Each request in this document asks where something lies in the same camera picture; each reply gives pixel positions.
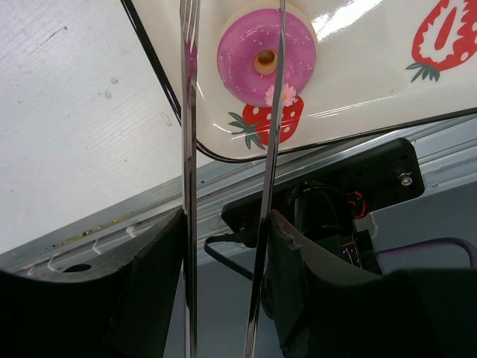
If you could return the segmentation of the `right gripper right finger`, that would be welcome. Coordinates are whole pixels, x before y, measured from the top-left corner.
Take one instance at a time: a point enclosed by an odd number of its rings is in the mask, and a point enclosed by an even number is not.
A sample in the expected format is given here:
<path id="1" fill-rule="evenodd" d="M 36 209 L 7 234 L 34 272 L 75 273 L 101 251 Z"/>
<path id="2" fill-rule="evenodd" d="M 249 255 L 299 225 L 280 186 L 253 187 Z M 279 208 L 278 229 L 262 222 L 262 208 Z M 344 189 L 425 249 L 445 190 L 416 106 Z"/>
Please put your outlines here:
<path id="1" fill-rule="evenodd" d="M 271 214 L 266 313 L 286 357 L 474 357 L 476 271 L 353 266 Z"/>

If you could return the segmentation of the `silver metal tongs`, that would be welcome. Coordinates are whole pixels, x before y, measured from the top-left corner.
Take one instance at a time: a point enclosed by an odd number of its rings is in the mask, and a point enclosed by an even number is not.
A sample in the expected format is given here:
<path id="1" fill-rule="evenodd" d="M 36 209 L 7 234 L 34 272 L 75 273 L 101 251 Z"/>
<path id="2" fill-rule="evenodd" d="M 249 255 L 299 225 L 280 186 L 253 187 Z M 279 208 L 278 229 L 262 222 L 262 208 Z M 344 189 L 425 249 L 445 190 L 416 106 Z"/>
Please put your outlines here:
<path id="1" fill-rule="evenodd" d="M 259 323 L 262 280 L 270 229 L 269 212 L 274 189 L 274 179 L 279 149 L 282 118 L 282 88 L 284 84 L 286 2 L 279 3 L 278 64 L 274 84 L 269 145 L 267 149 L 262 205 L 257 236 L 250 309 L 244 343 L 244 356 L 255 357 L 256 333 Z M 185 283 L 185 338 L 186 357 L 198 356 L 198 302 L 197 302 L 197 137 L 196 92 L 198 71 L 198 34 L 200 19 L 199 1 L 180 2 L 180 40 L 182 77 L 182 155 L 183 155 L 183 211 L 186 214 L 187 240 L 183 258 Z"/>

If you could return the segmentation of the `pink fake donut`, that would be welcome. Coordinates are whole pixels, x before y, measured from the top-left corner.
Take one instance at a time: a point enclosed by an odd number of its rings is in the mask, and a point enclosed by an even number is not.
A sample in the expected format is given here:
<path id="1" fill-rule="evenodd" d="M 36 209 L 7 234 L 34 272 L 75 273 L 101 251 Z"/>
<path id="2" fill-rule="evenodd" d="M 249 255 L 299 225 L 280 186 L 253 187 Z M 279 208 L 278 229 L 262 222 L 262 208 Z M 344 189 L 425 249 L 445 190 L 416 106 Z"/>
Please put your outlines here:
<path id="1" fill-rule="evenodd" d="M 278 70 L 281 14 L 276 1 L 259 1 L 241 10 L 218 43 L 217 68 L 224 87 L 239 101 L 270 107 Z M 312 24 L 291 5 L 285 15 L 282 102 L 291 106 L 309 84 L 316 67 Z"/>

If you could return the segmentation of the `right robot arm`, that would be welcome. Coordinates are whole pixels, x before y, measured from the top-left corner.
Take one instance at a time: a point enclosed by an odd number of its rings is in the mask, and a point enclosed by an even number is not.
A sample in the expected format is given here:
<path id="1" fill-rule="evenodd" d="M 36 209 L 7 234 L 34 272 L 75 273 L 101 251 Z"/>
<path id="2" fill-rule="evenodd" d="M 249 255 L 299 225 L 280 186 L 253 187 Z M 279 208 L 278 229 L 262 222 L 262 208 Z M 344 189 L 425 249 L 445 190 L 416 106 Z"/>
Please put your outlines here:
<path id="1" fill-rule="evenodd" d="M 474 357 L 476 269 L 383 275 L 360 195 L 299 186 L 271 214 L 262 308 L 284 357 Z M 1 273 L 3 357 L 161 357 L 183 262 L 177 210 L 117 248 L 41 277 Z"/>

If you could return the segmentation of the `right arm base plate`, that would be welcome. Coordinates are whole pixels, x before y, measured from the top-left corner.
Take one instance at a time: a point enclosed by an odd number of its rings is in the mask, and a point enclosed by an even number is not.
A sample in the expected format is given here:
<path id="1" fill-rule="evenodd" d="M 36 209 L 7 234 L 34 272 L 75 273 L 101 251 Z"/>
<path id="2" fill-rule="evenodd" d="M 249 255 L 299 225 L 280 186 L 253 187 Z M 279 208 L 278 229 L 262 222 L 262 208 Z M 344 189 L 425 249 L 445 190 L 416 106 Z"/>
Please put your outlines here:
<path id="1" fill-rule="evenodd" d="M 311 241 L 335 250 L 352 240 L 356 220 L 423 192 L 414 146 L 395 139 L 275 186 L 271 209 Z"/>

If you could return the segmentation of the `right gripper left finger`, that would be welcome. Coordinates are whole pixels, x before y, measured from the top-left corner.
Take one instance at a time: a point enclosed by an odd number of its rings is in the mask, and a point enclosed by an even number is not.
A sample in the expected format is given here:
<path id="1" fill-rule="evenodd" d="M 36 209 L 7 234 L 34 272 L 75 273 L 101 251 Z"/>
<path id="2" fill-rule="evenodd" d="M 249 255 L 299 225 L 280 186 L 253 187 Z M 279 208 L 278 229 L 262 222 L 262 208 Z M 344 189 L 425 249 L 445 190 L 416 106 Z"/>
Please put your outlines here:
<path id="1" fill-rule="evenodd" d="M 3 357 L 161 357 L 183 261 L 183 211 L 80 271 L 1 273 Z"/>

